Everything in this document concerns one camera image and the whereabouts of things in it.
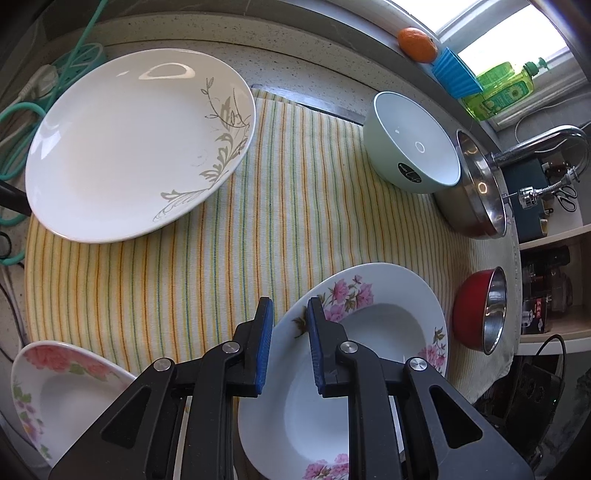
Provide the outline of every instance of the mint green bowl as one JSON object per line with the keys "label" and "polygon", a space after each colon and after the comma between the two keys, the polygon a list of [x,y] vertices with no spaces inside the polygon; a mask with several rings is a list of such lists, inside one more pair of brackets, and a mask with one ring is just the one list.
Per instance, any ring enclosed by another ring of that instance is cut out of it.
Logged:
{"label": "mint green bowl", "polygon": [[460,180],[460,161],[445,130],[399,93],[374,97],[363,124],[363,144],[378,175],[408,192],[434,193]]}

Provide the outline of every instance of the plate with pink flower pattern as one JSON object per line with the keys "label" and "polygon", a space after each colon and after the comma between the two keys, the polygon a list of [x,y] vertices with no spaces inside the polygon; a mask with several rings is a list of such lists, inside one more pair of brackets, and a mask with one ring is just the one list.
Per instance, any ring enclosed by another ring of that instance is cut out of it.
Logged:
{"label": "plate with pink flower pattern", "polygon": [[42,340],[12,366],[12,400],[29,439],[54,466],[135,376],[83,348]]}
{"label": "plate with pink flower pattern", "polygon": [[[270,480],[348,480],[346,398],[322,398],[314,384],[304,318],[319,297],[324,315],[345,327],[350,340],[380,357],[428,360],[447,368],[447,328],[437,297],[425,281],[399,265],[348,268],[312,288],[273,329],[267,380],[258,398],[241,398],[238,429],[254,467]],[[404,446],[390,399],[399,449]]]}

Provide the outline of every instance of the window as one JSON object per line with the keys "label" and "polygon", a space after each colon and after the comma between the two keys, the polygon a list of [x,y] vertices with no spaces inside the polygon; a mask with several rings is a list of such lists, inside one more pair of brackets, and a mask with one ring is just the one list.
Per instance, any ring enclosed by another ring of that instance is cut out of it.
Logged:
{"label": "window", "polygon": [[475,0],[394,0],[434,32],[476,3]]}
{"label": "window", "polygon": [[489,120],[496,130],[587,83],[560,33],[528,0],[329,1],[393,35],[404,27],[421,28],[438,48],[452,49],[476,74],[505,61],[519,68],[542,57],[550,69],[534,77],[533,94]]}
{"label": "window", "polygon": [[519,66],[526,61],[536,63],[539,57],[550,61],[565,47],[552,23],[529,5],[491,28],[459,56],[480,74],[504,61]]}

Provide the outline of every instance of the ceramic plate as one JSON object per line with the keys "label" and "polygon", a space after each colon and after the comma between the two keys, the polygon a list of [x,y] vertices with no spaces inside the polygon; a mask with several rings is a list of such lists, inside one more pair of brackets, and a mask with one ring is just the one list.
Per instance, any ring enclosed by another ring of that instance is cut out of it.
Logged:
{"label": "ceramic plate", "polygon": [[31,442],[53,467],[133,380],[99,355],[44,340],[17,355],[12,399]]}
{"label": "ceramic plate", "polygon": [[41,122],[25,175],[33,213],[64,238],[115,242],[160,228],[236,170],[255,105],[231,67],[162,48],[105,63]]}
{"label": "ceramic plate", "polygon": [[[380,357],[422,356],[447,367],[447,329],[437,297],[418,275],[374,263],[342,271],[317,287],[273,329],[267,380],[258,398],[241,398],[238,427],[244,451],[270,480],[345,480],[349,475],[346,398],[322,398],[314,384],[304,311],[319,296],[328,320]],[[391,398],[402,440],[398,416]]]}

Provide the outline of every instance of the dish soap bottle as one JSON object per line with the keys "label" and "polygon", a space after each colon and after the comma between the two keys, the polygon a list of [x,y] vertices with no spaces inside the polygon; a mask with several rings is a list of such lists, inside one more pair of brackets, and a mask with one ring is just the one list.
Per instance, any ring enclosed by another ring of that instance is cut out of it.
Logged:
{"label": "dish soap bottle", "polygon": [[[538,69],[545,68],[548,69],[548,64],[545,62],[543,58],[538,59],[537,64]],[[476,78],[480,85],[482,86],[483,91],[486,91],[494,86],[499,85],[500,83],[504,82],[505,80],[511,78],[515,74],[513,70],[513,65],[510,61],[506,61],[497,65],[496,67],[487,70],[484,73],[481,73]]]}
{"label": "dish soap bottle", "polygon": [[[539,66],[547,68],[546,62],[540,59]],[[497,65],[483,75],[488,88],[482,93],[475,93],[462,99],[466,110],[478,120],[487,120],[515,102],[525,98],[534,91],[532,77],[538,75],[540,69],[532,61],[523,65],[521,72],[511,74],[513,67],[509,62]]]}

